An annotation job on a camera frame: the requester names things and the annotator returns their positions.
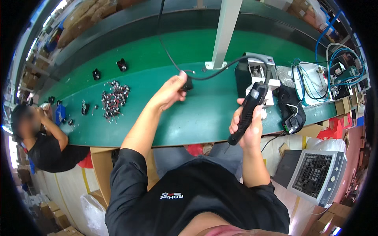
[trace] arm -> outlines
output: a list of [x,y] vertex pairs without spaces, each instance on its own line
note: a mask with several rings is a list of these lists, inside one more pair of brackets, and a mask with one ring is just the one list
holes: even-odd
[[[237,100],[240,105],[243,101],[244,99]],[[239,107],[234,113],[229,127],[231,134],[237,131],[242,109],[243,107]],[[252,123],[240,140],[240,146],[243,149],[243,183],[248,188],[270,183],[270,176],[260,151],[261,134],[261,106],[257,106],[253,111]]]
[[144,158],[147,157],[162,112],[176,101],[185,100],[186,92],[180,91],[180,89],[185,84],[186,79],[186,73],[181,71],[179,76],[174,76],[163,84],[139,115],[135,124],[123,140],[121,149],[129,148],[139,152]]
[[44,114],[43,110],[40,107],[36,108],[36,110],[38,116],[40,117],[41,124],[43,124],[46,129],[51,132],[54,138],[58,140],[60,150],[63,151],[68,145],[67,135],[63,133],[63,131]]
[[180,88],[186,74],[170,78],[151,98],[124,139],[119,158],[110,175],[111,196],[105,214],[109,234],[124,224],[126,212],[147,192],[147,165],[145,158],[151,149],[160,115],[175,101],[184,101],[186,93]]

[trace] electric screwdriver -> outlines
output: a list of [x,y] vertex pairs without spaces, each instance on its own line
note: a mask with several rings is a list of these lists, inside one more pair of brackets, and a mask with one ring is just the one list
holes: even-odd
[[261,105],[263,103],[268,89],[268,85],[264,83],[255,82],[253,84],[252,89],[249,91],[248,95],[245,97],[244,102],[242,104],[243,111],[240,115],[238,129],[227,139],[227,142],[230,145],[236,145],[242,138],[246,129],[252,122],[253,110],[256,106]]

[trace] green workbench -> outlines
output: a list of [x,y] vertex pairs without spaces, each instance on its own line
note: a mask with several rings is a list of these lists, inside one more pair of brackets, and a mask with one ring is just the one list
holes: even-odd
[[[162,37],[181,69],[194,70],[197,76],[203,77],[213,73],[204,73],[201,69],[204,61],[211,60],[215,36],[216,30],[211,29],[175,32]],[[277,65],[290,66],[289,62],[295,57],[303,61],[314,60],[314,52],[286,40],[254,32],[235,31],[226,60],[234,60],[246,51],[273,56]],[[125,73],[120,72],[116,65],[116,61],[121,58],[130,67]],[[95,68],[101,71],[99,81],[94,81],[92,77]],[[238,107],[234,68],[232,66],[210,80],[193,81],[194,89],[188,92],[186,101],[177,102],[163,113],[153,145],[226,140],[229,136],[228,126]],[[69,119],[75,123],[75,126],[61,125],[64,131],[70,131],[71,144],[119,147],[149,99],[167,79],[176,74],[178,71],[172,66],[158,38],[150,37],[108,51],[81,65],[62,78],[40,100],[55,96],[63,101]],[[126,106],[121,107],[123,116],[117,119],[117,124],[114,121],[107,122],[101,109],[101,93],[110,91],[110,86],[104,84],[113,79],[131,87]],[[81,114],[83,99],[90,104],[86,116]],[[94,110],[92,116],[95,104],[100,108]],[[306,124],[336,116],[333,103],[305,108],[305,112]],[[282,130],[278,107],[268,108],[267,113],[268,117],[263,121],[263,133]]]

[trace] machine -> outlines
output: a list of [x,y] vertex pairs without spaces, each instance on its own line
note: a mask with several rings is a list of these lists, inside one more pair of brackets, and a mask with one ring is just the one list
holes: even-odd
[[235,68],[238,97],[248,95],[254,83],[265,83],[267,80],[269,89],[262,106],[263,108],[273,106],[273,90],[281,86],[273,57],[252,52],[245,52],[243,56],[250,57],[240,60]]

